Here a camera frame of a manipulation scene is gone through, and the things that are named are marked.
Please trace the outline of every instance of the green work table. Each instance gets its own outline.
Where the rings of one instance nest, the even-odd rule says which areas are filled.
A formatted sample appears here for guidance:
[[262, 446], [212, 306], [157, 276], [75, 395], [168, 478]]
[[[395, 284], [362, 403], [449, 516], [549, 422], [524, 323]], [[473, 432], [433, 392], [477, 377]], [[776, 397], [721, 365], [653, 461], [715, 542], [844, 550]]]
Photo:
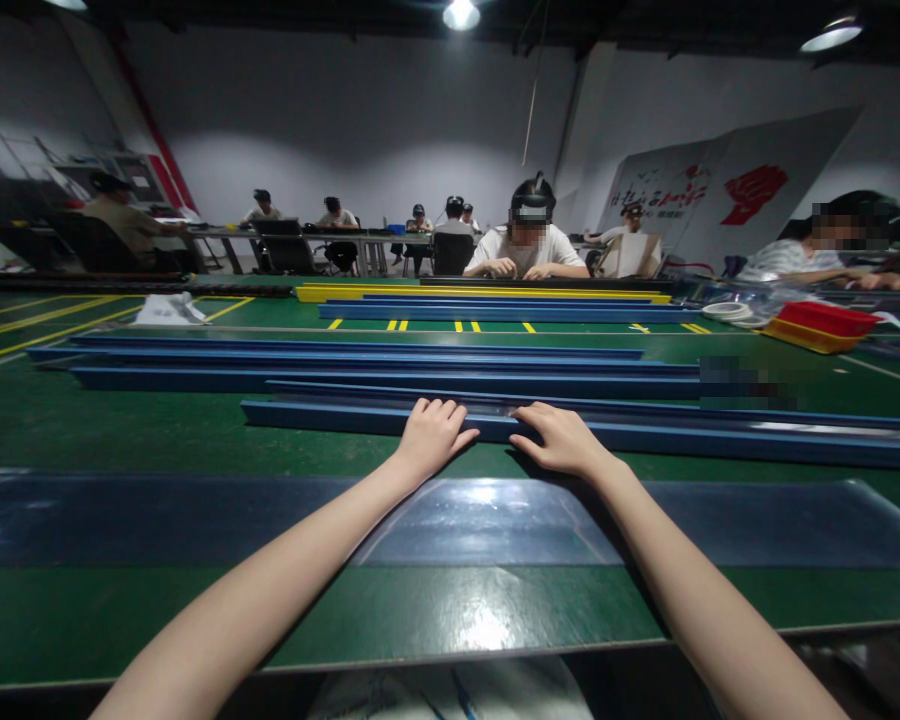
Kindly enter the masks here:
[[[219, 276], [211, 281], [220, 282]], [[261, 278], [225, 278], [248, 284]], [[285, 279], [263, 279], [286, 282]], [[240, 395], [81, 390], [40, 371], [29, 344], [132, 318], [140, 298], [0, 293], [0, 467], [257, 475], [369, 473], [394, 437], [248, 427]], [[294, 299], [201, 300], [212, 328], [136, 334], [283, 340], [642, 348], [645, 359], [730, 355], [761, 369], [800, 409], [900, 417], [900, 362], [823, 357], [702, 320], [661, 325], [410, 323], [320, 319]], [[30, 322], [34, 318], [45, 317]], [[644, 480], [826, 482], [860, 479], [900, 507], [900, 471], [621, 454]], [[526, 477], [514, 452], [477, 444], [442, 477]], [[228, 568], [0, 568], [0, 687], [116, 677], [173, 615]], [[727, 569], [782, 632], [900, 627], [900, 571]], [[537, 653], [665, 642], [636, 571], [625, 567], [344, 569], [269, 659], [270, 669], [354, 667], [494, 651]]]

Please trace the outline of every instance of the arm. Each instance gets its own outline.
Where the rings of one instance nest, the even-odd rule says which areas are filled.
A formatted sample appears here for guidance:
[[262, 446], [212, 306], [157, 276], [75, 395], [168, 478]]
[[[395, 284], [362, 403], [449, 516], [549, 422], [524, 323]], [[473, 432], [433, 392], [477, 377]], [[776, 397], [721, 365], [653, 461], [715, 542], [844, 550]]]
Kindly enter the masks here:
[[837, 270], [819, 270], [812, 273], [783, 273], [780, 278], [790, 280], [798, 285], [813, 285], [818, 282], [829, 282], [840, 278], [862, 278], [866, 272], [859, 268], [839, 268]]
[[776, 631], [579, 415], [534, 403], [513, 416], [536, 428], [545, 443], [512, 435], [517, 448], [543, 467], [583, 477], [600, 494], [674, 639], [730, 717], [847, 720]]
[[92, 717], [215, 717], [374, 526], [477, 436], [477, 430], [460, 433], [466, 414], [452, 401], [418, 400], [389, 460], [190, 603], [136, 657]]
[[556, 231], [551, 250], [551, 261], [534, 265], [523, 276], [524, 280], [545, 280], [550, 277], [588, 278], [590, 270], [586, 263], [580, 259], [570, 238], [560, 231]]
[[606, 245], [610, 241], [610, 238], [615, 237], [616, 235], [622, 235], [626, 231], [627, 228], [625, 227], [615, 227], [610, 228], [600, 235], [591, 235], [590, 233], [585, 233], [583, 236], [583, 241], [593, 243], [595, 245]]
[[504, 270], [507, 263], [510, 265], [509, 273], [513, 274], [517, 266], [514, 264], [513, 260], [510, 258], [502, 258], [501, 260], [491, 260], [490, 252], [487, 250], [487, 242], [486, 238], [477, 243], [477, 247], [473, 251], [473, 257], [470, 258], [470, 262], [467, 263], [467, 267], [463, 271], [464, 277], [480, 277], [482, 275], [486, 275], [489, 272], [493, 271], [494, 265], [497, 265]]

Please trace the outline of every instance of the ceiling light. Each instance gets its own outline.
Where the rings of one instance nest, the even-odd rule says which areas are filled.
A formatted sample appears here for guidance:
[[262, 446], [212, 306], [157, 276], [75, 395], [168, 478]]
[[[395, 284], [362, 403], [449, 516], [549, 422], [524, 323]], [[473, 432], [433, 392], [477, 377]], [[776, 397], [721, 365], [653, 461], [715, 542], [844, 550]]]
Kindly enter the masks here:
[[47, 0], [47, 2], [62, 7], [64, 10], [83, 11], [87, 9], [87, 4], [83, 0]]
[[863, 32], [863, 27], [857, 22], [856, 15], [847, 14], [825, 25], [819, 35], [810, 38], [800, 46], [800, 52], [829, 50], [837, 45], [850, 42], [861, 32]]
[[471, 0], [453, 0], [443, 11], [443, 22], [451, 30], [472, 30], [480, 22], [480, 11]]

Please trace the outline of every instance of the white t-shirt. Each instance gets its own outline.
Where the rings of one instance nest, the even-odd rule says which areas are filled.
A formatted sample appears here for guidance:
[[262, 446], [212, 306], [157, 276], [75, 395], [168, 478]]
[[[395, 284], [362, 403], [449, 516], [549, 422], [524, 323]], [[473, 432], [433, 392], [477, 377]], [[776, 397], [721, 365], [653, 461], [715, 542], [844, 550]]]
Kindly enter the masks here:
[[270, 206], [270, 214], [267, 215], [260, 206], [251, 208], [250, 212], [243, 216], [241, 223], [252, 222], [253, 220], [283, 220], [283, 213], [277, 210], [273, 205]]
[[507, 228], [505, 225], [501, 225], [491, 229], [481, 238], [466, 269], [472, 270], [485, 260], [498, 260], [505, 257], [510, 258], [516, 264], [518, 278], [523, 277], [527, 270], [534, 265], [548, 262], [574, 267], [587, 266], [580, 259], [577, 251], [573, 249], [570, 238], [556, 225], [547, 225], [547, 232], [543, 239], [535, 245], [527, 247], [518, 247], [507, 242]]
[[143, 210], [111, 200], [106, 195], [99, 195], [84, 205], [81, 212], [109, 225], [141, 263], [154, 263], [153, 238], [163, 235], [164, 226]]
[[807, 257], [799, 240], [777, 240], [747, 259], [747, 264], [736, 279], [743, 282], [761, 282], [773, 275], [823, 272], [844, 268], [836, 250], [817, 250]]
[[450, 218], [443, 225], [437, 225], [433, 229], [433, 234], [436, 235], [438, 232], [449, 233], [451, 235], [469, 235], [471, 238], [473, 237], [473, 231], [470, 229], [470, 226], [458, 218]]
[[317, 225], [356, 225], [357, 218], [349, 210], [341, 210], [340, 217], [336, 217], [333, 213], [326, 213], [317, 222]]
[[559, 657], [331, 673], [309, 720], [593, 720]]

